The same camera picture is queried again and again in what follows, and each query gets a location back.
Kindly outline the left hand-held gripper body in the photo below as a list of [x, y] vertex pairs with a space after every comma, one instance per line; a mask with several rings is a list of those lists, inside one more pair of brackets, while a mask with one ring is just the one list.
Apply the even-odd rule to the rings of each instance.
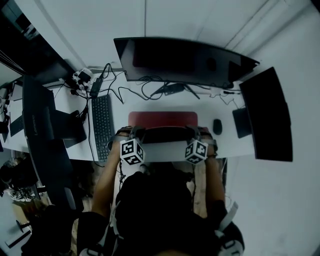
[[126, 133], [127, 136], [119, 136], [120, 138], [120, 158], [128, 165], [143, 164], [145, 160], [145, 151], [141, 146], [145, 134], [135, 134], [138, 127], [123, 127], [120, 133]]

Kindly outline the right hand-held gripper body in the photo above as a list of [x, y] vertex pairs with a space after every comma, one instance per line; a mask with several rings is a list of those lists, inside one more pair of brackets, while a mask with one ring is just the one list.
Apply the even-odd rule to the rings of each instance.
[[203, 136], [208, 135], [208, 130], [198, 126], [198, 135], [189, 135], [186, 130], [187, 146], [184, 152], [184, 160], [192, 165], [197, 165], [207, 158], [208, 143]]

